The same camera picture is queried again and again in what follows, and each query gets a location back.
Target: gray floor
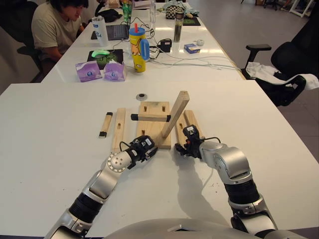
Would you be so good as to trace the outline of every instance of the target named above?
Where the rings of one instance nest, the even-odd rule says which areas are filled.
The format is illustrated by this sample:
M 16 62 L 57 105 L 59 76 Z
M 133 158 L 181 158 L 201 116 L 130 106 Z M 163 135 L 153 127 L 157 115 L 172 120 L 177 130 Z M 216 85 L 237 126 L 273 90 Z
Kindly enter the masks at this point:
M 248 44 L 267 43 L 268 52 L 260 52 L 255 61 L 271 65 L 274 50 L 292 38 L 307 22 L 285 11 L 255 6 L 255 0 L 188 0 L 199 10 L 200 18 L 238 67 L 243 68 Z M 309 151 L 319 162 L 319 89 L 303 91 L 288 107 L 278 108 Z M 318 228 L 297 230 L 310 239 L 318 239 Z

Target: beige t-shirt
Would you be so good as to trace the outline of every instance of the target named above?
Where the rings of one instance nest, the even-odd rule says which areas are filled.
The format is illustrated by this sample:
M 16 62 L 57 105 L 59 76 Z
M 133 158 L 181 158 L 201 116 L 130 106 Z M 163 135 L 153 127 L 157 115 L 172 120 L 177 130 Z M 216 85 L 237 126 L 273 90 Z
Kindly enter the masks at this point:
M 32 19 L 34 47 L 42 50 L 57 46 L 59 52 L 64 54 L 75 41 L 80 26 L 80 17 L 76 21 L 66 22 L 51 4 L 43 3 L 36 8 Z M 48 55 L 42 51 L 40 59 L 45 58 L 48 58 Z

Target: computer mouse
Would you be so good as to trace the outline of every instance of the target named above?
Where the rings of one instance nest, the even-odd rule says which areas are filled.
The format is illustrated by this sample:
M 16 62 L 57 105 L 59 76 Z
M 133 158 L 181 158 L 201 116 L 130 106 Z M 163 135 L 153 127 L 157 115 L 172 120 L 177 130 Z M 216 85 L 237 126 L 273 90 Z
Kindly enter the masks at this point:
M 103 56 L 109 55 L 110 52 L 108 50 L 96 50 L 92 52 L 92 57 L 94 58 L 102 58 Z

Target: man's hair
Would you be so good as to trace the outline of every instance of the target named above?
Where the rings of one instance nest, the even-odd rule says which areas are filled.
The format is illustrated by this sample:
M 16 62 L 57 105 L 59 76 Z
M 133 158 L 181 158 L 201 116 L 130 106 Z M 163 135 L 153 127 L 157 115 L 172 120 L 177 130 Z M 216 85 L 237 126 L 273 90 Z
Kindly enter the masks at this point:
M 57 9 L 59 12 L 62 12 L 62 7 L 67 6 L 89 6 L 89 0 L 46 0 L 47 2 L 51 3 L 52 7 Z

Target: blue lid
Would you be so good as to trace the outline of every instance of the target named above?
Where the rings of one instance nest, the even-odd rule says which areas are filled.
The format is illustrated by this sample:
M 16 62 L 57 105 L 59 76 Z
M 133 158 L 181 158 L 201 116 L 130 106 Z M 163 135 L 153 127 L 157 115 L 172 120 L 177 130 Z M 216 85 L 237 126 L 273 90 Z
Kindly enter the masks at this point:
M 135 27 L 132 27 L 132 28 L 130 28 L 129 33 L 132 36 L 142 36 L 145 34 L 145 29 L 138 27 L 138 32 L 135 32 Z

